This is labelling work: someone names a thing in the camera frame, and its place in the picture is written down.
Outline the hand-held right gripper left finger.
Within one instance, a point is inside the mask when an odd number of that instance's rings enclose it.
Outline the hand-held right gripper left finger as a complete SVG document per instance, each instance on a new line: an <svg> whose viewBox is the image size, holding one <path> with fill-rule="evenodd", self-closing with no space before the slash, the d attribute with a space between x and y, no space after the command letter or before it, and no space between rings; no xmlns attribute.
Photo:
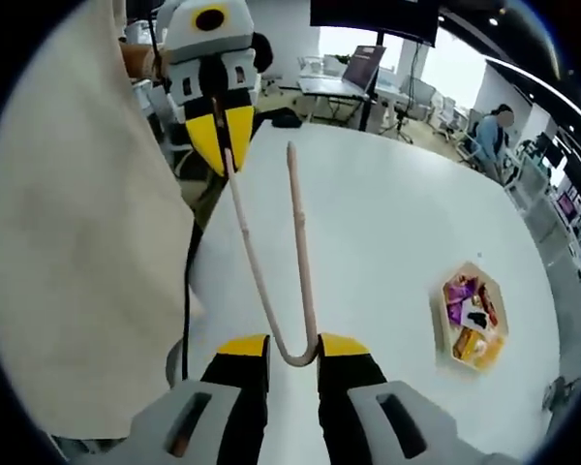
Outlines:
<svg viewBox="0 0 581 465"><path fill-rule="evenodd" d="M132 464L256 464L267 425L270 337L222 345L202 377L135 418Z"/></svg>

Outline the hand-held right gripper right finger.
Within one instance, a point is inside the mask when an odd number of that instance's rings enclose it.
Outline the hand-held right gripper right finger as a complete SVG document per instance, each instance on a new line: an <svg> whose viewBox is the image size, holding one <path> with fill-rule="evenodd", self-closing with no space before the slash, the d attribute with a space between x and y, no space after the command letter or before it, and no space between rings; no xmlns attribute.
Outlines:
<svg viewBox="0 0 581 465"><path fill-rule="evenodd" d="M332 464L473 464L445 410L389 381L358 341L319 335L319 421Z"/></svg>

